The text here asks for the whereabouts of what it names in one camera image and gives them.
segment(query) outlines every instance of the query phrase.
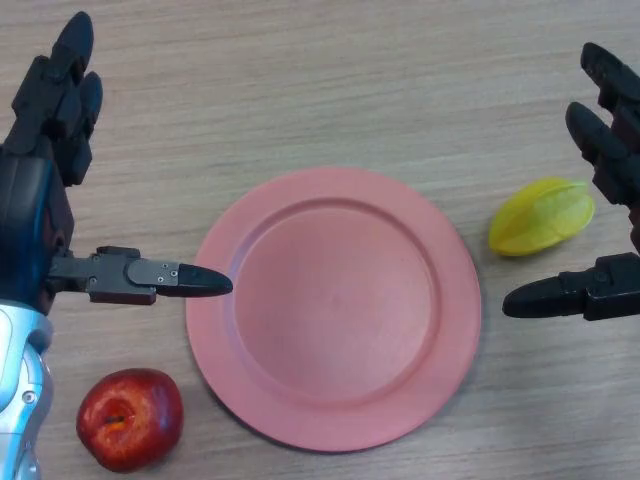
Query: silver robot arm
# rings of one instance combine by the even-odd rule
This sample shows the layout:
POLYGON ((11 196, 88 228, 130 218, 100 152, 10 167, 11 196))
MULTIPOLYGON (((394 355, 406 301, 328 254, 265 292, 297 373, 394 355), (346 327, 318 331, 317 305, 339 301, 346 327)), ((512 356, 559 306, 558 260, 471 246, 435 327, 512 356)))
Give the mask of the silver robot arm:
POLYGON ((42 354, 51 322, 20 304, 0 305, 0 480, 39 480, 34 452, 53 384, 42 354))

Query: black robotic finger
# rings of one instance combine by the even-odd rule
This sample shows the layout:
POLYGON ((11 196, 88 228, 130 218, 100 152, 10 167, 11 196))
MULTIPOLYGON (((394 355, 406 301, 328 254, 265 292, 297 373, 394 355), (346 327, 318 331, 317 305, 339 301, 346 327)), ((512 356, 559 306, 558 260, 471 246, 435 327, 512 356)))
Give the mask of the black robotic finger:
POLYGON ((596 165, 599 157, 620 160, 629 156, 629 150, 611 132, 609 127, 587 107, 573 102, 565 115, 571 138, 582 152, 582 158, 596 165))
POLYGON ((594 166, 593 183, 610 203, 635 206, 640 199, 640 158, 580 103, 569 105, 567 128, 582 157, 594 166))
POLYGON ((55 142, 53 147, 62 182, 67 187, 83 182, 93 159, 89 138, 102 106, 102 81, 96 73, 91 72, 82 80, 78 99, 80 114, 73 133, 55 142))
POLYGON ((102 80, 95 72, 84 77, 80 85, 80 102, 82 103, 82 128, 89 139, 93 133, 93 126, 98 121, 102 108, 102 80))
POLYGON ((620 101, 640 103, 640 77, 611 52, 587 43, 582 49, 580 64, 600 87, 598 104, 601 107, 613 113, 620 101))
POLYGON ((640 257, 634 253, 600 257, 593 268, 563 272, 511 292, 502 309, 519 318, 582 313, 586 320, 640 313, 640 257))
POLYGON ((71 69, 73 80, 80 83, 93 51, 93 25, 85 12, 76 13, 53 45, 51 60, 58 66, 48 73, 62 78, 71 69))

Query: pink plate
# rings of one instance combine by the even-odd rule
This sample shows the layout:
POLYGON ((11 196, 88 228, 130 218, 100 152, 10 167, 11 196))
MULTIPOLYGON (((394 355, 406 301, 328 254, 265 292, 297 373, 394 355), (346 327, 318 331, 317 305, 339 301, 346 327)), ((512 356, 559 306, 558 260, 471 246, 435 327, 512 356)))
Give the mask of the pink plate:
POLYGON ((198 366, 277 441, 389 442, 433 416, 471 366, 473 262, 449 220, 395 180, 347 168, 273 180, 220 218, 196 262, 235 285, 187 301, 198 366))

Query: table surface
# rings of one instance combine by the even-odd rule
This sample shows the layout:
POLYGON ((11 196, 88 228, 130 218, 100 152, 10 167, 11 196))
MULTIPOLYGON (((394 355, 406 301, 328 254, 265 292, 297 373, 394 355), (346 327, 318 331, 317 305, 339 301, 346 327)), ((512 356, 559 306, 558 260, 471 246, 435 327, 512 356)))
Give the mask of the table surface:
POLYGON ((61 295, 47 354, 56 394, 38 443, 46 479, 112 478, 80 445, 75 413, 94 382, 131 366, 169 373, 186 408, 179 447, 136 479, 637 478, 638 319, 500 311, 516 285, 629 251, 626 212, 596 193, 584 233, 518 261, 492 255, 487 230, 534 178, 590 178, 564 126, 568 102, 597 97, 580 50, 595 41, 640 67, 640 2, 4 0, 1 131, 31 58, 80 8, 94 20, 105 103, 93 166, 69 192, 77 253, 115 244, 189 262, 251 187, 304 167, 366 167, 453 221, 477 265, 484 324, 472 371, 436 418, 381 448, 314 455, 254 436, 213 401, 183 301, 114 307, 61 295))

